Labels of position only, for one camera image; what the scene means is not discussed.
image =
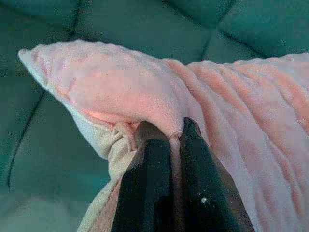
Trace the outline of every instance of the white speck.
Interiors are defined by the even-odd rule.
[[[206,197],[203,197],[202,199],[201,199],[201,202],[202,203],[205,203],[207,201],[207,198]]]

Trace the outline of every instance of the tufted upholstery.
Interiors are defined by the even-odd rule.
[[[309,1],[0,0],[0,186],[91,201],[109,180],[17,51],[77,38],[217,63],[309,52]]]

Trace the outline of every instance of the pink fleece blanket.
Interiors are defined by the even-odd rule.
[[[255,230],[309,228],[309,53],[185,66],[76,40],[21,50],[19,57],[71,113],[93,127],[123,131],[126,154],[134,155],[132,135],[139,122],[160,128],[172,145],[177,188],[178,138],[183,118],[192,118],[233,177]],[[98,154],[110,160],[112,151],[102,151],[96,132],[75,121]]]

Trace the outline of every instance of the fleece fabric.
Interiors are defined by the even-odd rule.
[[[117,185],[135,155],[141,121],[172,149],[175,217],[181,225],[179,137],[183,118],[231,174],[256,231],[309,228],[309,53],[183,65],[103,42],[22,49],[20,60],[62,102],[81,134],[109,161],[111,183],[94,199],[80,232],[109,231]]]

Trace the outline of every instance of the couch cushion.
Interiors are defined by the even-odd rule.
[[[168,0],[187,16],[208,28],[215,28],[232,0]]]
[[[0,69],[25,70],[17,52],[21,48],[33,49],[38,44],[51,44],[67,40],[69,33],[18,14],[0,4]]]
[[[27,71],[0,70],[0,186],[8,184],[16,149],[43,89]]]
[[[67,109],[45,93],[17,150],[10,181],[14,191],[90,202],[109,181],[108,166]]]
[[[236,0],[219,28],[259,53],[309,51],[309,1]]]
[[[203,60],[215,63],[233,63],[237,60],[250,60],[264,56],[247,45],[214,30],[203,55]]]
[[[209,32],[156,0],[81,0],[76,32],[157,58],[201,60]]]
[[[32,16],[38,16],[48,23],[73,29],[79,0],[0,0],[7,6]]]

